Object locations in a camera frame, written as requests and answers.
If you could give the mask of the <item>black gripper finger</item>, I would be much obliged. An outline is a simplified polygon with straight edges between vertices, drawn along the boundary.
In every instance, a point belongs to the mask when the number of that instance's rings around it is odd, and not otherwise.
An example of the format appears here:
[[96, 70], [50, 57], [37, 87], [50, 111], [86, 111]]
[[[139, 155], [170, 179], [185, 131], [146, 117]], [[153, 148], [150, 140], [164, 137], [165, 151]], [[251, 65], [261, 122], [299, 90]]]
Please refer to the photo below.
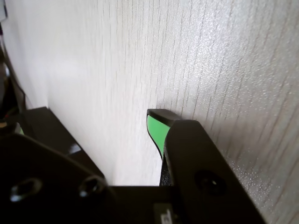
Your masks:
[[0, 139], [0, 221], [3, 224], [121, 224], [103, 178], [20, 134]]

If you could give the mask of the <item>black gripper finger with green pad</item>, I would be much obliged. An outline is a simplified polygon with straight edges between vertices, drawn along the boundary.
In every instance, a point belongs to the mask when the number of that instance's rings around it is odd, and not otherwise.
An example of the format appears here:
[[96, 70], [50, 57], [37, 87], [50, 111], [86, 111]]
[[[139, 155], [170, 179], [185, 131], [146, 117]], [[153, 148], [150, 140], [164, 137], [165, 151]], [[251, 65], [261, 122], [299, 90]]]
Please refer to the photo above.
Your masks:
[[166, 109], [148, 109], [146, 123], [162, 160], [160, 188], [244, 189], [198, 121]]

